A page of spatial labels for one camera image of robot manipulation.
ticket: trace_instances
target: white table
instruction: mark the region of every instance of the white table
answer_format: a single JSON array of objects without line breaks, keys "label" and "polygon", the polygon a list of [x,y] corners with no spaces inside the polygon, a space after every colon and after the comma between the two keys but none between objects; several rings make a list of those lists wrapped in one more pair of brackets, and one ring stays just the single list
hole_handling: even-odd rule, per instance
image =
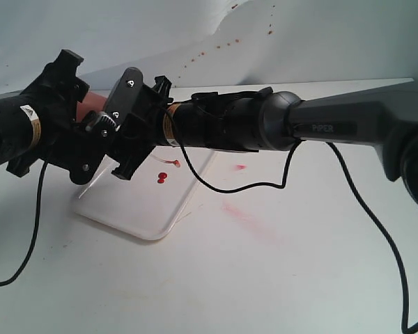
[{"label": "white table", "polygon": [[[394,82],[274,87],[309,99]],[[339,147],[399,246],[417,321],[418,206],[400,180],[385,179],[372,148]],[[224,188],[278,182],[285,158],[220,153],[206,178]],[[235,172],[236,164],[247,168]],[[0,280],[29,245],[39,168],[20,180],[0,168]],[[325,144],[302,144],[283,191],[200,186],[154,244],[74,215],[76,189],[48,168],[35,252],[17,282],[0,288],[0,333],[400,333],[396,263]]]}]

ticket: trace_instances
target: white backdrop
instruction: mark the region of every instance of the white backdrop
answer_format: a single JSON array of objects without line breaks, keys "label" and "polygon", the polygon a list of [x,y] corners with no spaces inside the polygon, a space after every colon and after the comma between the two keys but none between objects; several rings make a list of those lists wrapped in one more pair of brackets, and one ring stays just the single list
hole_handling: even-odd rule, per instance
[{"label": "white backdrop", "polygon": [[129,65],[177,86],[418,78],[418,0],[244,2],[0,0],[0,93],[63,47],[94,89]]}]

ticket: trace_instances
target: wire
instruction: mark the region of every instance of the wire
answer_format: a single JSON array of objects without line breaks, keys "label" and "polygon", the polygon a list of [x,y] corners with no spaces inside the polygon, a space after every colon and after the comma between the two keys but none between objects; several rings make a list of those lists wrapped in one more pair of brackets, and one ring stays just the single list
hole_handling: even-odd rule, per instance
[{"label": "wire", "polygon": [[[181,136],[181,133],[178,131],[178,127],[173,120],[173,116],[170,114],[170,112],[166,109],[164,109],[165,113],[167,114],[167,117],[170,119],[173,130],[175,135],[178,137],[178,144],[180,145],[181,151],[183,152],[183,156],[187,162],[187,165],[189,166],[189,169],[191,170],[192,174],[197,178],[198,181],[200,181],[202,184],[204,184],[209,189],[216,191],[218,193],[237,193],[239,191],[243,191],[246,189],[253,188],[255,186],[271,186],[273,188],[277,189],[283,189],[286,186],[286,179],[288,177],[289,172],[289,166],[291,163],[291,159],[293,158],[294,151],[297,149],[301,141],[298,141],[294,144],[294,146],[291,148],[290,152],[288,153],[288,157],[286,158],[285,168],[284,168],[284,174],[282,177],[281,184],[274,184],[269,182],[257,182],[253,184],[248,184],[247,186],[242,186],[240,188],[236,189],[218,189],[211,184],[207,183],[205,180],[201,178],[200,175],[195,171],[195,168],[193,167],[189,156],[187,155],[186,149],[183,145],[183,138]],[[389,244],[393,255],[396,260],[396,264],[398,265],[399,275],[401,278],[401,289],[403,294],[403,309],[402,309],[402,315],[401,315],[401,332],[403,334],[414,334],[418,332],[418,322],[411,327],[408,326],[409,321],[409,287],[408,287],[408,281],[407,281],[407,275],[405,273],[404,263],[401,258],[401,254],[399,253],[398,247],[395,244],[395,241],[393,240],[392,236],[388,231],[385,229],[384,225],[379,221],[378,217],[371,211],[369,206],[365,203],[365,201],[362,199],[361,195],[359,194],[358,190],[356,189],[356,186],[353,182],[353,179],[351,178],[350,172],[348,171],[347,164],[345,160],[342,157],[342,154],[339,152],[339,149],[335,146],[333,143],[327,143],[328,146],[333,150],[334,154],[336,155],[337,159],[339,160],[339,163],[342,167],[343,174],[346,177],[348,186],[350,187],[353,195],[355,196],[358,203],[361,205],[362,209],[369,215],[370,219],[375,223],[376,227],[379,229],[379,231],[382,233],[384,238],[387,240],[387,243]]]},{"label": "wire", "polygon": [[347,179],[348,186],[350,187],[353,195],[355,196],[358,203],[361,205],[362,209],[369,215],[370,219],[375,223],[376,227],[381,231],[384,238],[387,240],[393,255],[396,260],[396,264],[398,265],[399,275],[401,277],[401,289],[403,290],[403,311],[401,317],[401,331],[404,334],[413,334],[418,332],[418,322],[414,324],[412,327],[408,327],[409,321],[409,287],[407,282],[407,276],[405,274],[404,263],[401,258],[401,254],[399,253],[398,247],[396,247],[395,241],[392,239],[392,236],[388,233],[385,229],[384,225],[379,221],[379,219],[375,216],[375,214],[371,211],[369,206],[364,202],[361,195],[356,189],[355,184],[350,176],[350,172],[348,171],[346,162],[344,161],[342,154],[339,152],[338,148],[333,143],[327,143],[333,152],[335,153],[339,163],[341,164],[343,174]]},{"label": "wire", "polygon": [[26,253],[26,256],[23,259],[23,262],[20,265],[19,269],[15,272],[14,275],[11,276],[11,278],[1,281],[0,282],[0,287],[4,287],[4,286],[9,285],[12,282],[14,282],[20,276],[23,269],[25,269],[26,265],[28,264],[29,259],[31,258],[31,255],[33,254],[34,246],[36,245],[37,234],[38,234],[38,231],[39,231],[40,206],[41,206],[41,202],[42,202],[43,179],[45,177],[45,171],[47,170],[48,160],[49,160],[50,156],[51,156],[51,154],[48,154],[47,158],[45,159],[45,161],[43,163],[42,170],[40,171],[39,183],[38,183],[38,186],[37,186],[36,215],[35,215],[35,218],[34,218],[33,236],[31,238],[31,243],[29,244],[28,252]]},{"label": "wire", "polygon": [[271,182],[256,182],[256,183],[251,183],[251,184],[248,184],[246,186],[241,186],[240,188],[235,188],[235,189],[220,189],[220,188],[217,188],[217,187],[215,187],[215,186],[207,183],[197,173],[197,171],[195,170],[195,168],[192,165],[192,162],[190,162],[189,156],[187,155],[186,149],[185,149],[184,144],[183,144],[183,138],[181,136],[180,131],[178,131],[178,127],[176,126],[175,120],[173,120],[172,114],[167,109],[163,109],[163,110],[164,110],[164,112],[166,113],[167,117],[170,119],[170,121],[172,123],[172,127],[173,127],[173,130],[174,130],[174,134],[177,136],[177,142],[180,145],[181,152],[183,153],[184,159],[187,162],[187,165],[189,166],[190,171],[192,172],[192,174],[195,176],[195,178],[198,181],[200,181],[202,184],[204,184],[210,190],[213,190],[213,191],[218,192],[218,193],[238,193],[240,191],[244,191],[244,190],[247,190],[247,189],[255,188],[256,186],[271,186],[272,188],[276,188],[276,189],[283,189],[283,188],[285,188],[285,186],[286,186],[286,180],[288,178],[288,172],[289,172],[289,169],[290,169],[291,159],[293,158],[293,154],[296,151],[296,149],[299,146],[299,144],[301,143],[301,141],[295,142],[295,144],[290,149],[290,152],[288,153],[288,157],[286,158],[286,162],[285,162],[284,174],[283,174],[282,179],[281,179],[281,184],[271,183]]}]

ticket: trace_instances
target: transparent plastic base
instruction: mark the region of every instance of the transparent plastic base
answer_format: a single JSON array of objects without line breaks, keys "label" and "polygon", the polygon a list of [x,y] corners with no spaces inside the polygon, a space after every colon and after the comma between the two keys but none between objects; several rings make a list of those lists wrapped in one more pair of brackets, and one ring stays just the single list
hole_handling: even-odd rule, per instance
[{"label": "transparent plastic base", "polygon": [[[188,150],[195,169],[204,174],[215,156],[207,149]],[[178,160],[180,168],[172,161]],[[74,211],[144,240],[168,235],[198,181],[179,148],[155,148],[130,181],[111,174],[117,163],[106,158],[92,181],[73,200]],[[158,175],[166,173],[163,183]]]}]

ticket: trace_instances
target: black cable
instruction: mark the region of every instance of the black cable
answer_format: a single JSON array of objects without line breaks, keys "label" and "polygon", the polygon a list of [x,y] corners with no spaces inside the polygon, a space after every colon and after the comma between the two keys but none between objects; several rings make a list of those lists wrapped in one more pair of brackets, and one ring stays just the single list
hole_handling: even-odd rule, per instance
[{"label": "black cable", "polygon": [[215,187],[215,186],[207,183],[197,173],[197,171],[195,170],[195,168],[192,165],[192,162],[190,162],[189,156],[187,155],[186,149],[185,149],[184,144],[183,144],[183,138],[181,136],[180,131],[178,131],[178,128],[177,128],[176,123],[175,123],[175,120],[173,120],[172,114],[167,109],[163,109],[163,110],[166,113],[167,117],[171,121],[174,134],[177,136],[177,142],[180,145],[181,152],[183,153],[184,159],[186,160],[186,163],[189,166],[190,171],[192,172],[192,174],[195,176],[195,178],[198,181],[200,181],[202,184],[204,184],[210,190],[213,190],[213,191],[215,191],[217,193],[238,193],[240,191],[244,191],[244,190],[247,190],[247,189],[251,189],[251,188],[254,188],[256,186],[271,186],[272,188],[276,188],[276,189],[283,189],[283,188],[285,188],[285,186],[286,186],[286,180],[288,178],[288,172],[289,172],[289,169],[290,169],[291,159],[293,158],[293,154],[294,154],[295,150],[297,149],[297,147],[299,146],[299,144],[301,143],[301,141],[296,141],[294,143],[294,145],[292,146],[292,148],[290,149],[289,153],[288,153],[288,157],[286,158],[286,162],[285,162],[284,174],[282,175],[282,179],[281,179],[281,184],[271,183],[271,182],[256,182],[256,183],[251,183],[251,184],[248,184],[246,186],[241,186],[240,188],[235,188],[235,189],[219,189],[219,188],[217,188],[217,187]]},{"label": "black cable", "polygon": [[28,252],[26,253],[26,256],[23,259],[23,262],[20,265],[19,269],[15,272],[15,274],[11,278],[1,281],[0,287],[4,287],[5,285],[9,285],[12,282],[14,282],[17,279],[17,277],[19,277],[19,275],[22,273],[23,269],[25,269],[26,265],[28,264],[29,259],[31,258],[31,255],[33,254],[34,246],[36,245],[37,234],[39,231],[40,206],[42,202],[42,186],[43,186],[43,179],[45,177],[45,171],[47,170],[47,166],[48,166],[49,156],[50,154],[44,161],[42,170],[40,171],[39,183],[37,187],[36,215],[34,218],[33,236],[31,238],[31,243],[29,244]]},{"label": "black cable", "polygon": [[401,331],[404,334],[413,334],[418,332],[418,322],[414,324],[412,327],[408,327],[409,321],[409,287],[407,282],[407,276],[405,274],[404,263],[401,259],[401,255],[399,253],[398,247],[396,247],[395,241],[392,239],[392,236],[388,233],[385,229],[384,225],[379,221],[379,219],[375,216],[375,214],[370,210],[369,206],[364,202],[361,195],[356,189],[355,184],[350,176],[350,172],[348,171],[346,162],[343,160],[342,154],[339,152],[337,147],[333,143],[327,143],[333,152],[335,153],[339,163],[341,164],[343,174],[347,179],[348,186],[350,187],[353,195],[355,196],[358,203],[361,205],[362,209],[369,215],[370,219],[375,223],[376,227],[381,231],[384,238],[387,240],[393,255],[396,260],[396,264],[398,265],[399,275],[401,277],[401,289],[403,290],[403,312],[401,317]]},{"label": "black cable", "polygon": [[[173,120],[173,116],[170,114],[170,112],[166,109],[164,109],[164,112],[167,114],[167,117],[170,119],[171,124],[173,126],[173,130],[175,135],[178,137],[177,142],[180,145],[181,152],[183,152],[183,156],[187,162],[187,165],[189,166],[189,169],[191,170],[192,174],[197,178],[198,181],[200,181],[202,184],[204,184],[209,189],[216,191],[218,193],[237,193],[239,191],[243,191],[246,189],[253,188],[255,186],[271,186],[273,188],[277,189],[283,189],[286,186],[286,179],[288,177],[289,172],[289,166],[291,159],[293,158],[294,151],[297,149],[301,141],[298,141],[294,144],[294,146],[291,148],[290,152],[288,153],[288,157],[286,158],[285,168],[284,168],[284,175],[282,177],[281,184],[274,184],[269,182],[257,182],[253,184],[248,184],[247,186],[242,186],[240,188],[236,189],[218,189],[211,184],[207,183],[205,180],[201,178],[201,176],[195,171],[195,168],[193,167],[189,156],[187,155],[186,149],[183,145],[183,138],[181,136],[181,133],[178,131],[178,128],[176,126],[175,121]],[[396,247],[395,241],[392,239],[392,236],[388,231],[385,229],[384,225],[379,221],[378,217],[375,216],[375,214],[371,211],[369,206],[364,202],[361,195],[359,194],[358,190],[356,189],[355,184],[353,183],[353,180],[351,178],[350,172],[348,171],[347,164],[345,160],[342,157],[342,154],[339,152],[338,148],[333,143],[327,143],[328,146],[331,147],[333,152],[335,153],[337,159],[339,160],[339,163],[341,164],[343,174],[346,177],[348,186],[350,187],[353,195],[355,196],[358,203],[361,205],[362,209],[369,215],[370,219],[375,223],[376,227],[379,229],[379,231],[382,233],[384,238],[387,240],[387,243],[389,244],[393,255],[396,260],[396,264],[398,265],[399,275],[401,277],[401,289],[403,292],[403,310],[402,310],[402,316],[401,316],[401,331],[403,334],[414,334],[418,332],[418,322],[411,327],[408,326],[408,320],[409,320],[409,287],[407,282],[407,275],[405,274],[405,268],[404,263],[401,258],[401,254],[399,253],[398,247]]]}]

